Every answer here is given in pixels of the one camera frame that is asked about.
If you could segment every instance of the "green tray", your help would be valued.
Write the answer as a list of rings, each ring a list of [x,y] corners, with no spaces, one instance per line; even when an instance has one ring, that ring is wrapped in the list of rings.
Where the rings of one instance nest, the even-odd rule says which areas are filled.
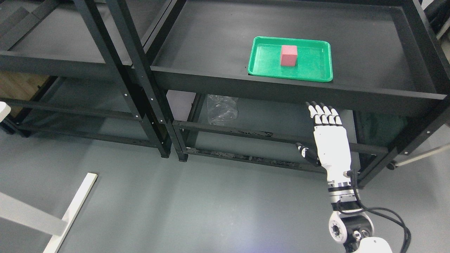
[[[294,67],[280,65],[282,45],[296,45]],[[331,47],[326,41],[258,36],[253,40],[248,73],[254,76],[328,82],[333,80]]]

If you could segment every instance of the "black metal shelf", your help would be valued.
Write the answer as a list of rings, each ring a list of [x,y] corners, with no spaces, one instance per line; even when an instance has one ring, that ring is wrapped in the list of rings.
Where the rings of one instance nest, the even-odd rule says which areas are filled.
[[[301,166],[311,171],[323,172],[299,156],[294,143],[308,143],[314,147],[313,124],[309,111],[297,104],[268,102],[254,99],[239,99],[238,118],[224,126],[209,125],[207,121],[207,100],[193,108],[198,113],[193,122],[175,121],[174,125],[189,131],[185,134],[186,152],[207,155],[208,153],[267,159],[274,166],[295,168]],[[353,112],[340,111],[346,126],[352,149],[359,149],[356,143]],[[374,153],[382,147],[374,148]],[[358,153],[352,152],[353,166],[360,169]]]
[[[256,36],[328,41],[333,81],[248,75]],[[163,89],[300,105],[317,101],[352,110],[359,143],[351,149],[360,153],[360,186],[396,155],[410,154],[450,117],[450,66],[416,1],[178,0],[151,38],[144,49],[153,85]],[[198,119],[195,109],[191,114]],[[182,140],[186,154],[255,162],[251,156],[188,149],[188,132],[284,143],[304,137],[191,121],[174,121],[176,136],[171,135]]]
[[[153,32],[170,0],[128,0],[140,43]],[[1,1],[0,69],[67,79],[48,100],[2,98],[32,108],[8,117],[9,132],[79,136],[155,147],[170,154],[167,129],[156,119],[109,7],[93,0]],[[103,80],[98,83],[92,80]],[[124,132],[127,125],[131,132]]]
[[[425,115],[450,93],[448,79],[435,77],[445,73],[448,66],[437,63],[446,60],[436,50],[425,52],[418,40],[423,34],[410,28],[420,20],[407,10],[412,2],[346,2],[188,0],[152,63],[156,81],[165,89],[301,104],[319,100],[410,117]],[[328,41],[334,80],[249,76],[256,36]],[[426,44],[434,42],[428,37]]]
[[[23,72],[54,76],[111,79],[105,61],[74,3],[54,2],[56,7],[45,9],[45,18],[37,21],[34,27],[24,27],[24,36],[11,48],[0,51],[2,68],[10,71],[19,68]],[[149,38],[169,2],[126,1],[142,43]],[[0,23],[20,7],[32,12],[40,4],[42,1],[6,0],[0,4]],[[96,3],[96,6],[122,64],[130,68],[132,62],[107,5]]]
[[[60,77],[39,102],[0,98],[10,105],[33,110],[16,127],[131,145],[156,147],[125,103],[120,90],[110,82]],[[155,125],[162,142],[170,146],[164,127]]]

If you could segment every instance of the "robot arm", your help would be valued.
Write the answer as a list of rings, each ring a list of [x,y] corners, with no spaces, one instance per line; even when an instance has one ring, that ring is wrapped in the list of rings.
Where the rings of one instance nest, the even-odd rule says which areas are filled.
[[[365,212],[346,214],[362,209],[351,185],[350,147],[338,112],[331,106],[315,102],[307,105],[314,120],[317,154],[301,144],[297,147],[305,159],[327,170],[328,192],[333,207],[328,224],[331,236],[344,246],[347,253],[392,253],[384,239],[373,237],[374,226]]]

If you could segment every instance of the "wooden board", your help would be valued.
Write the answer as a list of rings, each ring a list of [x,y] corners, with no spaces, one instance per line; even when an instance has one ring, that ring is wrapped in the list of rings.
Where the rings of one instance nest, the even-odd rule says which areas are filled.
[[[49,76],[0,71],[0,97],[31,100]],[[16,117],[21,107],[11,107],[11,115]]]

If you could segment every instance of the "robot finger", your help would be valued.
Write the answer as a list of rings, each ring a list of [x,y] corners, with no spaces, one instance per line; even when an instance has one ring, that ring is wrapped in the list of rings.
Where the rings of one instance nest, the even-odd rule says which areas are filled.
[[[320,116],[320,119],[322,120],[322,125],[329,126],[330,123],[328,122],[327,116],[325,114]]]
[[[336,122],[336,126],[342,126],[341,117],[339,116],[334,117],[334,121]]]
[[[324,113],[327,117],[328,115],[331,115],[330,109],[328,109],[328,107],[324,103],[320,103],[320,105],[322,106],[322,109],[324,110]]]
[[[339,116],[338,112],[336,111],[336,109],[334,109],[332,106],[328,106],[330,108],[330,112],[333,116]]]
[[[315,101],[311,101],[311,104],[314,106],[315,110],[317,111],[317,114],[320,114],[320,115],[325,114],[325,112],[320,107],[320,105],[318,105]]]
[[[306,105],[308,106],[308,110],[310,111],[310,115],[311,115],[311,118],[313,118],[314,117],[314,115],[317,115],[318,113],[317,113],[317,111],[314,109],[314,106],[312,106],[310,103],[306,103]]]
[[[322,120],[320,119],[320,115],[314,115],[314,126],[323,126]]]
[[[330,126],[335,126],[336,125],[336,121],[334,121],[334,116],[333,115],[329,115],[328,116],[328,122],[329,122]]]
[[[308,162],[310,162],[315,167],[319,167],[322,164],[320,163],[319,157],[317,156],[317,153],[307,148],[306,146],[303,146],[301,143],[295,144],[298,148],[298,151],[300,151],[301,156]]]

